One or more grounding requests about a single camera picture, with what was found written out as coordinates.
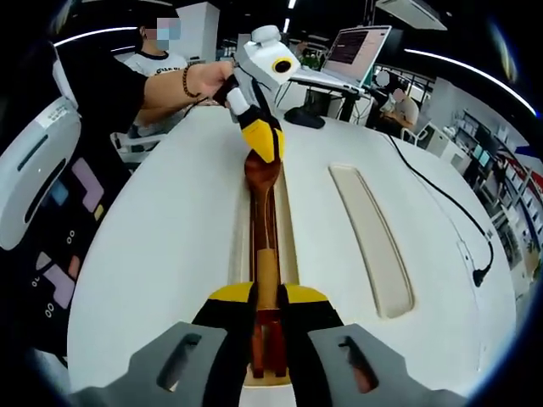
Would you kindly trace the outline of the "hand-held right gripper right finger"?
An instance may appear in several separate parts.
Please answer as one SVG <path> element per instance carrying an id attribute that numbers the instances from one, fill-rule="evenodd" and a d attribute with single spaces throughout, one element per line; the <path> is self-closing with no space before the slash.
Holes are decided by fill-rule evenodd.
<path id="1" fill-rule="evenodd" d="M 286 361 L 298 406 L 464 406 L 448 389 L 410 376 L 404 356 L 357 324 L 344 324 L 314 288 L 277 292 Z"/>

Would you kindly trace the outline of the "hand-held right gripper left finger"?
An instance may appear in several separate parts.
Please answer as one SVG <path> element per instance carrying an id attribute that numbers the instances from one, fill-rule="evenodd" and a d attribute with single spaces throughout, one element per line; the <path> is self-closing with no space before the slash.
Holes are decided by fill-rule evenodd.
<path id="1" fill-rule="evenodd" d="M 212 293 L 193 321 L 178 322 L 132 355 L 126 374 L 70 395 L 74 406 L 237 406 L 251 354 L 256 286 Z"/>

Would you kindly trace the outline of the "person's left hand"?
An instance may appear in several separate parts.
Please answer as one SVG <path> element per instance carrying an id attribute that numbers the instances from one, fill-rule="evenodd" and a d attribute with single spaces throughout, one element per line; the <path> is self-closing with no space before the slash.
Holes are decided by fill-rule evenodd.
<path id="1" fill-rule="evenodd" d="M 191 97 L 213 97 L 233 74 L 233 67 L 231 61 L 191 65 L 185 69 L 183 85 Z"/>

